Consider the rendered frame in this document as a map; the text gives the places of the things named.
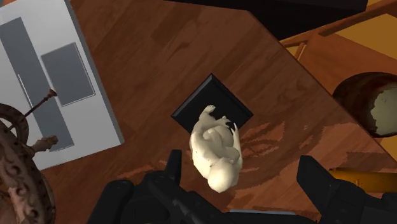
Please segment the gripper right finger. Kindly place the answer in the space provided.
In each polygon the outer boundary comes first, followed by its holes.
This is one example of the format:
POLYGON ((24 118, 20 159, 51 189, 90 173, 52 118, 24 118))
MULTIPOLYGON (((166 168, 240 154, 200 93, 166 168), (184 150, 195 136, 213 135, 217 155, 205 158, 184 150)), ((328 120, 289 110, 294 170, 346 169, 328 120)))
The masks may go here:
POLYGON ((318 224, 397 224, 397 193, 373 197, 309 155, 300 157, 296 180, 321 213, 318 224))

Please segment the cream figure on black base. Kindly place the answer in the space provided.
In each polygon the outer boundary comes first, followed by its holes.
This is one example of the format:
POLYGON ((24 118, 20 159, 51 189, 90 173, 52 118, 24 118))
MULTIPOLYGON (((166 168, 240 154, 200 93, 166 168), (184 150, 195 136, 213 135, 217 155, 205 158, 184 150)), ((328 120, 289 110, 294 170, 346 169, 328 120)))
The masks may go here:
POLYGON ((222 193, 239 180, 243 163, 239 129, 252 116, 213 74, 172 114, 190 134, 193 165, 215 192, 222 193))

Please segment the brown wooden chair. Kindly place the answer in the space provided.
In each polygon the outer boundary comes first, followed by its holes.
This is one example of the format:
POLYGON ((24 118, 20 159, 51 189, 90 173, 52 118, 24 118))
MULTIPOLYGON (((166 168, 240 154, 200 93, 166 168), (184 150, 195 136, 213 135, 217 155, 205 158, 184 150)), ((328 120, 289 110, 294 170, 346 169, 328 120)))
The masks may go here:
POLYGON ((281 41, 332 93, 368 71, 397 75, 397 0, 369 0, 364 12, 281 41))

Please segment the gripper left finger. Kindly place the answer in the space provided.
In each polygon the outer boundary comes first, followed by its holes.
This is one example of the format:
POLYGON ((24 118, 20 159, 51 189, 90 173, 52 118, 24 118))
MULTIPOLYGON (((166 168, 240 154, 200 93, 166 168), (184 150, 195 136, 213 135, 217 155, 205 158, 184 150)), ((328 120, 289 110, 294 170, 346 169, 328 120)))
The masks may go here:
POLYGON ((87 224, 237 224, 198 193, 180 187, 181 150, 170 152, 165 169, 134 185, 117 179, 104 187, 87 224))

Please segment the yellow orange bar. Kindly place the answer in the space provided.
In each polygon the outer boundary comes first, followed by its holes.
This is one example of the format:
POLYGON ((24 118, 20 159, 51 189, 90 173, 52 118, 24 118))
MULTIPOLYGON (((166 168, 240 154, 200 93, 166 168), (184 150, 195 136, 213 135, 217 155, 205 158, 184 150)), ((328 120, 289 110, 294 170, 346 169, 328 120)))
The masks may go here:
POLYGON ((365 192, 397 193, 397 173, 364 172, 343 167, 332 168, 328 172, 334 178, 354 183, 365 192))

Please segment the brown wooden table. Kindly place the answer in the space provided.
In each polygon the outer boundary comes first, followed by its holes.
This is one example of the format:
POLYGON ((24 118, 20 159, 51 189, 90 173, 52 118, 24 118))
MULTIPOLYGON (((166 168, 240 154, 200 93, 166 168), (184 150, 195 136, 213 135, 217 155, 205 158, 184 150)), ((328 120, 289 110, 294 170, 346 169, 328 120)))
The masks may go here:
POLYGON ((164 0, 72 0, 125 142, 45 171, 56 224, 86 224, 104 185, 138 183, 183 151, 181 186, 220 210, 285 210, 317 218, 296 182, 301 155, 326 168, 397 172, 397 162, 248 12, 164 0), (252 112, 241 128, 236 187, 212 191, 171 115, 214 74, 252 112))

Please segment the white flat box grey panels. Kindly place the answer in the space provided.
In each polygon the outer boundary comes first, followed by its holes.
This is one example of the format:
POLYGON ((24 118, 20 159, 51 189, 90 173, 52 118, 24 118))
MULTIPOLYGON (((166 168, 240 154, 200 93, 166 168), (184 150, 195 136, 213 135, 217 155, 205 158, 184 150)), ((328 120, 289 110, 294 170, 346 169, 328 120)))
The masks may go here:
POLYGON ((28 144, 46 169, 124 142, 68 0, 0 0, 0 103, 27 115, 28 144))

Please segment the brown ornate metal ornament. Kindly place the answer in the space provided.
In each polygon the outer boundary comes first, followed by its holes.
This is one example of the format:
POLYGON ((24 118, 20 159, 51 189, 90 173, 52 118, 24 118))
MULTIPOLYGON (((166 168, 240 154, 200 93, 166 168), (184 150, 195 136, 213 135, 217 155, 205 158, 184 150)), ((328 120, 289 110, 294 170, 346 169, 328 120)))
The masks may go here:
POLYGON ((59 140, 51 135, 29 146, 27 117, 56 95, 50 89, 26 114, 0 103, 0 224, 55 223, 53 192, 33 157, 51 149, 59 140))

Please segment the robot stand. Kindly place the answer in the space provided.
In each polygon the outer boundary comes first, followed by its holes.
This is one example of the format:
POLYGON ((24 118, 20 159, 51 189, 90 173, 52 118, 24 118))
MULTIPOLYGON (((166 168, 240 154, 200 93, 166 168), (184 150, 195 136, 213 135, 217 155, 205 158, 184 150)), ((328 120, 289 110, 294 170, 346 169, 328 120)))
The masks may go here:
POLYGON ((250 12, 278 40, 366 10, 368 0, 168 0, 250 12))

